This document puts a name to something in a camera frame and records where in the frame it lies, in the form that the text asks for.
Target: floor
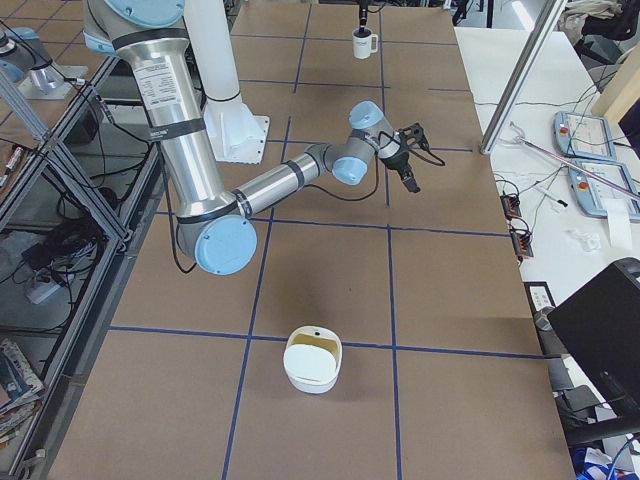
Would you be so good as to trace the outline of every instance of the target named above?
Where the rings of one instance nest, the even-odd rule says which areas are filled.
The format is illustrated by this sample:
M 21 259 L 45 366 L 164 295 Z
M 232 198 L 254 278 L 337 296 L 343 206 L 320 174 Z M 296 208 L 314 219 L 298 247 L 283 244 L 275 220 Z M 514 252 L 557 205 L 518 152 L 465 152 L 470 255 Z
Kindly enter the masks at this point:
M 364 202 L 298 192 L 254 220 L 230 277 L 176 270 L 163 204 L 49 479 L 572 475 L 450 17 L 385 8 L 380 54 L 353 68 L 356 12 L 245 4 L 243 98 L 272 123 L 262 164 L 221 167 L 227 187 L 344 141 L 364 99 L 419 120 L 447 166 L 413 161 L 418 195 L 384 172 Z M 357 197 L 375 175 L 318 184 Z M 300 325 L 343 341 L 324 395 L 282 368 Z

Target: metal frame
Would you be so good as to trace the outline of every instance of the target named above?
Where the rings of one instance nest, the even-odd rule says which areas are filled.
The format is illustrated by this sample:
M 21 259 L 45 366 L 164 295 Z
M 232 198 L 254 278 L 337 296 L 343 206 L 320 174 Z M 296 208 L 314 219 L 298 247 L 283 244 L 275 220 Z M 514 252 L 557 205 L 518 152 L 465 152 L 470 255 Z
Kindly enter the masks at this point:
M 491 150 L 495 146 L 500 132 L 504 128 L 505 123 L 511 115 L 511 111 L 515 106 L 520 90 L 524 85 L 524 82 L 533 67 L 533 64 L 538 57 L 542 47 L 553 31 L 560 14 L 564 10 L 567 0 L 547 0 L 545 3 L 536 26 L 529 35 L 526 45 L 522 50 L 522 54 L 516 63 L 511 78 L 500 98 L 500 102 L 496 107 L 496 111 L 489 122 L 487 131 L 482 138 L 482 144 L 480 145 L 480 151 L 484 155 L 490 155 Z
M 93 77 L 93 84 L 100 85 L 109 76 L 116 63 L 117 59 L 107 59 Z M 67 136 L 74 124 L 88 108 L 91 108 L 89 102 L 95 98 L 96 91 L 94 88 L 85 88 L 83 95 L 84 98 L 82 95 L 77 95 L 56 125 L 48 129 L 0 69 L 0 96 L 23 121 L 34 138 L 40 141 L 39 151 L 44 153 L 30 156 L 13 188 L 0 203 L 0 229 L 7 225 L 38 177 L 47 166 L 50 166 L 60 175 L 65 186 L 87 207 L 91 216 L 108 237 L 102 257 L 84 286 L 84 293 L 79 299 L 77 311 L 70 320 L 52 358 L 47 375 L 43 379 L 48 388 L 43 397 L 43 407 L 24 425 L 24 437 L 21 440 L 15 440 L 15 451 L 8 449 L 7 454 L 11 457 L 7 458 L 7 464 L 10 460 L 11 465 L 9 470 L 0 472 L 2 480 L 40 478 L 40 473 L 34 472 L 51 466 L 53 455 L 50 455 L 50 452 L 55 453 L 59 448 L 68 427 L 65 422 L 70 420 L 81 391 L 81 389 L 72 388 L 73 382 L 64 381 L 64 378 L 68 377 L 65 371 L 72 370 L 88 374 L 91 370 L 106 335 L 109 320 L 122 293 L 123 285 L 135 262 L 135 256 L 129 253 L 129 248 L 139 247 L 148 228 L 148 225 L 143 225 L 139 231 L 136 231 L 135 236 L 132 236 L 129 225 L 140 222 L 141 199 L 148 195 L 150 190 L 155 192 L 158 188 L 162 188 L 157 168 L 159 150 L 154 147 L 138 175 L 129 199 L 121 209 L 120 217 L 111 209 L 102 195 L 93 187 L 74 155 L 62 143 L 62 139 Z M 148 215 L 148 212 L 157 207 L 159 198 L 160 196 L 156 195 L 154 201 L 149 202 L 144 209 L 145 214 Z M 129 242 L 127 251 L 123 251 L 122 247 L 127 242 Z M 113 288 L 113 285 L 119 285 L 120 288 Z

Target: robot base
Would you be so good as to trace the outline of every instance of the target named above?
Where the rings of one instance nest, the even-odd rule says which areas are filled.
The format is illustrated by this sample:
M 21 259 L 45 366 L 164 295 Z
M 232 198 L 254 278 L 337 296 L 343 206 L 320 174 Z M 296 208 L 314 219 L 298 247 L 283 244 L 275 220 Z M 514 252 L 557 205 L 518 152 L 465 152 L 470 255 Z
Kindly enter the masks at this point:
M 269 117 L 254 115 L 253 118 L 255 118 L 256 123 L 262 128 L 264 138 L 266 139 L 271 122 Z M 211 142 L 216 161 L 229 163 L 249 163 L 257 165 L 262 161 L 264 149 L 267 146 L 266 140 L 258 138 L 248 138 L 241 145 L 226 149 L 224 148 L 223 139 L 220 135 L 209 136 L 209 141 Z
M 87 67 L 78 66 L 59 65 L 57 68 L 61 73 L 64 73 L 64 76 L 67 78 L 79 78 L 86 75 L 89 71 Z M 27 100 L 64 100 L 69 96 L 69 93 L 74 91 L 74 88 L 71 84 L 65 82 L 53 92 L 44 93 L 42 90 L 39 90 L 27 76 L 18 87 L 18 90 L 20 90 L 20 93 L 22 93 Z

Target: white paper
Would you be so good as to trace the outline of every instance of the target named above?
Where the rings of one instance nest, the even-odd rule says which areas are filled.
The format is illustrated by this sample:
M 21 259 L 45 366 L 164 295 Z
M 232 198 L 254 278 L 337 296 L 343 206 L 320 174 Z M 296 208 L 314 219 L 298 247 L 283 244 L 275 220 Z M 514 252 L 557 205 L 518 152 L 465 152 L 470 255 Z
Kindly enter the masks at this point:
M 609 241 L 614 248 L 631 250 L 631 222 L 627 204 L 621 198 L 603 198 L 609 222 Z

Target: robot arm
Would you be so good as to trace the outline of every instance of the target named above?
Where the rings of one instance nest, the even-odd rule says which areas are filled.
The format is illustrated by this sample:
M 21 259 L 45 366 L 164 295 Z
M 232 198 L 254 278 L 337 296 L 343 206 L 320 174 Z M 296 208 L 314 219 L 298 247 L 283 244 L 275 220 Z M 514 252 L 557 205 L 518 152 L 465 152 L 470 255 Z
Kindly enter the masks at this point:
M 28 72 L 36 88 L 44 93 L 64 83 L 59 68 L 30 28 L 13 28 L 8 32 L 0 29 L 0 68 L 13 82 L 23 80 Z
M 184 59 L 189 37 L 183 9 L 175 0 L 85 0 L 85 37 L 93 50 L 131 65 L 152 138 L 160 142 L 180 199 L 179 246 L 201 268 L 219 275 L 243 268 L 257 246 L 249 218 L 321 175 L 358 184 L 376 154 L 390 168 L 398 160 L 408 167 L 398 133 L 374 103 L 362 102 L 351 111 L 353 130 L 344 144 L 313 145 L 235 190 L 225 189 Z M 405 175 L 412 177 L 410 167 Z

